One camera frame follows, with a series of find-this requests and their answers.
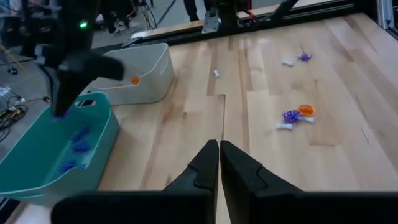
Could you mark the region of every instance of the teal bin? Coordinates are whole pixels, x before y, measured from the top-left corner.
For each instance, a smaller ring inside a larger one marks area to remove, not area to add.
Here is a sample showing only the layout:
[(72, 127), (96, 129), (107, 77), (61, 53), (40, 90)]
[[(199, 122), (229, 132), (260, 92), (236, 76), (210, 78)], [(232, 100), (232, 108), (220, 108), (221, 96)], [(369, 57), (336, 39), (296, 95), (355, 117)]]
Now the teal bin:
[[(81, 106), (85, 100), (94, 102)], [(90, 150), (76, 153), (72, 139), (87, 127), (82, 141)], [(0, 162), (0, 196), (49, 207), (77, 192), (96, 189), (118, 131), (104, 93), (79, 96), (58, 121), (47, 108)], [(66, 161), (75, 161), (75, 166), (63, 172)]]

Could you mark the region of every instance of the white plastic bin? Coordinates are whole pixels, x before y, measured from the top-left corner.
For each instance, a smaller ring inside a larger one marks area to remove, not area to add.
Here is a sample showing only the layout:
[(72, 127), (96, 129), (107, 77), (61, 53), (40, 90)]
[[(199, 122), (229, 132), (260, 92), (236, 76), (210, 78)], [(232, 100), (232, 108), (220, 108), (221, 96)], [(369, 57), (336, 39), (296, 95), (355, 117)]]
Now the white plastic bin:
[[(113, 50), (104, 54), (122, 61), (124, 78), (121, 81), (98, 78), (88, 89), (108, 95), (112, 105), (154, 103), (167, 94), (174, 78), (174, 69), (167, 44)], [(140, 77), (133, 85), (132, 77)]]

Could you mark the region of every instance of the purple spiky toy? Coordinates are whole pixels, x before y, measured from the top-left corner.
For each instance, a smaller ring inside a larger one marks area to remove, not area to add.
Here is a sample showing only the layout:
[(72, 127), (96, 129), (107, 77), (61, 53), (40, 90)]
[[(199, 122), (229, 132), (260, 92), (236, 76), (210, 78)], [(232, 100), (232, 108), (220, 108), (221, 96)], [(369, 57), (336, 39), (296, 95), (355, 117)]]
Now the purple spiky toy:
[(67, 112), (65, 112), (65, 114), (63, 116), (53, 117), (52, 122), (57, 122), (57, 121), (63, 120), (65, 118), (67, 118), (69, 116), (69, 114), (70, 114), (70, 111), (67, 110)]
[(287, 124), (293, 124), (299, 121), (299, 118), (302, 117), (299, 110), (290, 110), (283, 111), (282, 117), (284, 118), (283, 122)]
[(302, 53), (300, 56), (297, 56), (297, 58), (302, 61), (302, 62), (308, 62), (312, 58), (312, 54), (307, 54), (307, 53)]
[(73, 137), (72, 137), (72, 142), (76, 143), (83, 139), (84, 136), (86, 136), (88, 133), (90, 133), (90, 127), (85, 126), (82, 128), (80, 131), (78, 131)]
[(61, 164), (61, 173), (66, 173), (68, 170), (75, 168), (76, 167), (76, 161), (70, 160), (70, 161), (63, 161)]
[(91, 147), (88, 141), (82, 140), (72, 145), (72, 150), (74, 153), (83, 154), (89, 152), (91, 150)]

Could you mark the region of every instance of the orange toy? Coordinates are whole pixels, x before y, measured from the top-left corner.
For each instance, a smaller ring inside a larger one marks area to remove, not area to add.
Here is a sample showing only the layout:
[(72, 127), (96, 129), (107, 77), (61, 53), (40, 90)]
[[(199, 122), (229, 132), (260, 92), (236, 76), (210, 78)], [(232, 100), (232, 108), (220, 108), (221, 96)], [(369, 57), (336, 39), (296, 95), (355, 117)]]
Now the orange toy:
[(315, 112), (315, 108), (311, 105), (300, 105), (298, 110), (301, 115), (306, 117), (312, 117)]
[(132, 83), (133, 85), (138, 85), (138, 83), (139, 83), (139, 77), (132, 77), (132, 78), (130, 79), (130, 81), (131, 81), (131, 83)]

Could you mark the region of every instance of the wooden table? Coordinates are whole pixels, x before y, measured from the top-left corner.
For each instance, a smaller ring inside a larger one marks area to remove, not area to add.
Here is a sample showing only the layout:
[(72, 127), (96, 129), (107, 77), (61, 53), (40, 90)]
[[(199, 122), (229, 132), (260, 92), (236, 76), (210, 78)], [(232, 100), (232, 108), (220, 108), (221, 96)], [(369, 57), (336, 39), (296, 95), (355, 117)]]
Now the wooden table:
[[(303, 50), (309, 63), (280, 64)], [(208, 139), (230, 140), (303, 190), (398, 189), (398, 43), (364, 14), (170, 53), (176, 77), (163, 101), (114, 107), (121, 130), (100, 190), (163, 189)], [(281, 111), (301, 104), (316, 107), (316, 124), (277, 131)], [(219, 186), (217, 223), (229, 223)]]

